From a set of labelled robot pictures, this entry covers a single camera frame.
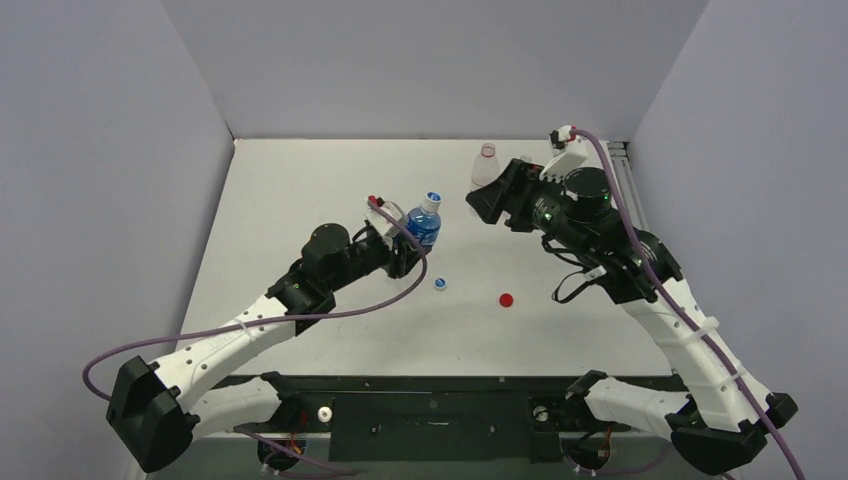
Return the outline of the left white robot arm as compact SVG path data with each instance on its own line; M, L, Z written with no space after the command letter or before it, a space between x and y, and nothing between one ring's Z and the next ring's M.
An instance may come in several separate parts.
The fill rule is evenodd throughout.
M259 377L219 384L265 350L334 317L337 291L383 270L399 279L426 259L435 238L412 224L399 230L368 221L363 237L329 223L317 227L288 272L222 326L184 335L186 346L155 360L139 356L118 370L106 419L138 466L157 472L211 433L250 423L291 427L298 402Z

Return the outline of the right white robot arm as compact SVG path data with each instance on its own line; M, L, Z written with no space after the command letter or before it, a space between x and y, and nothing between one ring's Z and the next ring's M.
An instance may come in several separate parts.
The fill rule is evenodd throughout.
M791 396L755 380L727 349L718 322L698 307L679 264L653 234L628 229L604 170L580 167L560 180L513 160L466 200L487 224L539 231L581 267L651 337L684 384L639 387L600 371L570 386L566 418L578 427L616 423L669 441L692 467L719 475L750 463L797 413Z

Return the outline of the blue label water bottle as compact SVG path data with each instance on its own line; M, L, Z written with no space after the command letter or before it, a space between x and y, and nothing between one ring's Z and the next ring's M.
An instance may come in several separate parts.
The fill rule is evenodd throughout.
M440 203L431 203L426 194L418 206L407 213L406 229L424 248L432 248L441 230Z

